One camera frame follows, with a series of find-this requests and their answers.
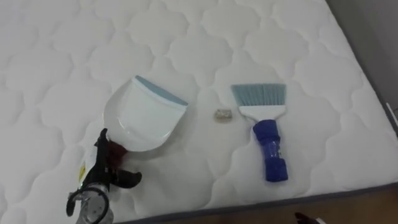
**dustpan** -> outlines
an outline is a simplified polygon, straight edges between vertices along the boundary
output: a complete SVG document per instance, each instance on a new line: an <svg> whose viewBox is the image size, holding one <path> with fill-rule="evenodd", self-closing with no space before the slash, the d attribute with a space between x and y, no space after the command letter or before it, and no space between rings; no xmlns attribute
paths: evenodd
<svg viewBox="0 0 398 224"><path fill-rule="evenodd" d="M187 106L177 96L136 76L108 100L104 125L110 140L128 151L149 151L166 142Z"/></svg>

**brush bristles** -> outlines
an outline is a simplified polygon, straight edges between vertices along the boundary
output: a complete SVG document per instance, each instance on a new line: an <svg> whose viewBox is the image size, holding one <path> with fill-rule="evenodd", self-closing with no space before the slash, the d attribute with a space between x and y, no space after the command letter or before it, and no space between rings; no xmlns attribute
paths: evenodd
<svg viewBox="0 0 398 224"><path fill-rule="evenodd" d="M231 86L239 106L284 105L286 85L278 83Z"/></svg>

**mattress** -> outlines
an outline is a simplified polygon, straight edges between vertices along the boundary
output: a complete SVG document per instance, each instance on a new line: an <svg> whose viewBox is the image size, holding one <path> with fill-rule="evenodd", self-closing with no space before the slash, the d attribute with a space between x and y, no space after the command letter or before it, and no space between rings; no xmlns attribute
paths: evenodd
<svg viewBox="0 0 398 224"><path fill-rule="evenodd" d="M116 222L190 214L398 180L398 141L324 0L0 1L1 223L65 213L110 96L142 75L189 102L170 139L130 153L143 174L111 189ZM264 180L230 85L287 85L278 119L289 180ZM233 119L218 123L217 109Z"/></svg>

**white brush head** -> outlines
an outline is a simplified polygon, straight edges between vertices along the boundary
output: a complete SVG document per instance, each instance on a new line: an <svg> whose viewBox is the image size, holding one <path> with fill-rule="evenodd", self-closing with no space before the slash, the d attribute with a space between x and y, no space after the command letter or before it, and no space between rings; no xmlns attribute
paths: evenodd
<svg viewBox="0 0 398 224"><path fill-rule="evenodd" d="M286 85L278 83L231 86L239 111L255 121L277 119L286 111Z"/></svg>

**blue brush handle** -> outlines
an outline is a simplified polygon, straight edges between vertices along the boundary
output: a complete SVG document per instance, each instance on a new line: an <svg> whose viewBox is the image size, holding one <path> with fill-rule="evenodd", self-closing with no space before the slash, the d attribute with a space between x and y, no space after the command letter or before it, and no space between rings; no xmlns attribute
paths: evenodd
<svg viewBox="0 0 398 224"><path fill-rule="evenodd" d="M280 136L275 120L262 120L254 125L253 131L264 155L266 180L269 182L287 180L286 163L279 156Z"/></svg>

